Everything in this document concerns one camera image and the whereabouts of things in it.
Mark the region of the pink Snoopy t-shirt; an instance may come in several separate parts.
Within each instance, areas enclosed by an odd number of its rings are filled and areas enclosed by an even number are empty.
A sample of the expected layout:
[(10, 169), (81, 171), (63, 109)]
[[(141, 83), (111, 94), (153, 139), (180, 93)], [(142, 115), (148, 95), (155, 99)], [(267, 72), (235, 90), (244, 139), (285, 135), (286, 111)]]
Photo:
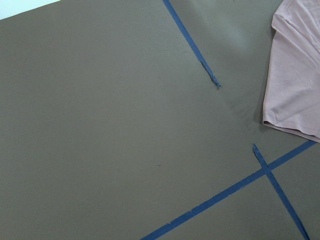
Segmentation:
[(320, 2), (284, 0), (273, 15), (265, 126), (320, 141)]

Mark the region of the blue tape strip left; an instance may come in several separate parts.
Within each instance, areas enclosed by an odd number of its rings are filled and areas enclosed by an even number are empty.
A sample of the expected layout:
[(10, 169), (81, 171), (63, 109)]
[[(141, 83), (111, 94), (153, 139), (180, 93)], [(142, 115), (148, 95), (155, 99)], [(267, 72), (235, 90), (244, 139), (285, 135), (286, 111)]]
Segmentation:
[(214, 72), (212, 71), (212, 69), (208, 65), (207, 61), (203, 57), (201, 51), (199, 50), (199, 48), (196, 45), (195, 41), (193, 40), (192, 36), (188, 32), (188, 30), (185, 27), (184, 23), (180, 19), (178, 13), (174, 9), (174, 7), (171, 4), (171, 2), (169, 0), (163, 0), (162, 2), (164, 3), (165, 7), (167, 8), (168, 12), (170, 13), (171, 17), (173, 18), (175, 24), (177, 25), (177, 27), (179, 28), (179, 30), (182, 33), (183, 37), (185, 38), (185, 40), (187, 41), (188, 45), (190, 46), (190, 48), (193, 51), (195, 57), (201, 63), (201, 65), (204, 68), (204, 70), (207, 72), (210, 80), (216, 85), (217, 88), (220, 88), (221, 87), (220, 82), (217, 80)]

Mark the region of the crossing blue tape strip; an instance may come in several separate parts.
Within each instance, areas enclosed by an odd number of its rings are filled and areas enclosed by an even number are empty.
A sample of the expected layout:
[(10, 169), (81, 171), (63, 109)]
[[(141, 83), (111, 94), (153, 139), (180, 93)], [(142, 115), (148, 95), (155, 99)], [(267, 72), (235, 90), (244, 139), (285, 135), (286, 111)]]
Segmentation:
[(304, 151), (308, 150), (312, 146), (316, 145), (317, 142), (308, 140), (303, 144), (299, 145), (298, 147), (294, 148), (293, 150), (289, 151), (288, 153), (284, 154), (283, 156), (277, 158), (271, 163), (266, 163), (262, 153), (258, 149), (258, 147), (254, 144), (252, 146), (252, 151), (257, 158), (261, 169), (257, 170), (256, 172), (250, 174), (249, 176), (243, 178), (242, 180), (236, 182), (235, 184), (231, 185), (230, 187), (226, 188), (225, 190), (221, 191), (220, 193), (214, 195), (210, 199), (204, 201), (203, 203), (197, 205), (196, 207), (192, 208), (191, 210), (185, 212), (184, 214), (178, 216), (177, 218), (173, 219), (172, 221), (166, 223), (165, 225), (159, 227), (158, 229), (154, 230), (153, 232), (147, 234), (146, 236), (142, 237), (143, 240), (156, 240), (161, 236), (169, 233), (170, 231), (174, 230), (175, 228), (179, 227), (180, 225), (186, 223), (187, 221), (191, 220), (193, 217), (201, 214), (202, 212), (206, 211), (210, 207), (216, 205), (217, 203), (221, 202), (222, 200), (228, 198), (229, 196), (233, 195), (234, 193), (240, 191), (244, 187), (248, 186), (249, 184), (255, 182), (256, 180), (266, 176), (271, 183), (272, 187), (276, 191), (278, 197), (280, 198), (282, 204), (284, 205), (285, 209), (289, 213), (290, 217), (292, 218), (294, 224), (298, 228), (299, 232), (301, 233), (302, 237), (305, 240), (309, 240), (310, 236), (307, 233), (306, 228), (304, 227), (301, 219), (299, 218), (297, 212), (295, 211), (294, 207), (290, 203), (287, 195), (285, 194), (283, 188), (280, 186), (279, 182), (277, 181), (275, 175), (273, 174), (273, 170), (280, 167), (284, 163), (288, 162), (289, 160), (293, 159), (294, 157), (298, 156), (299, 154), (303, 153)]

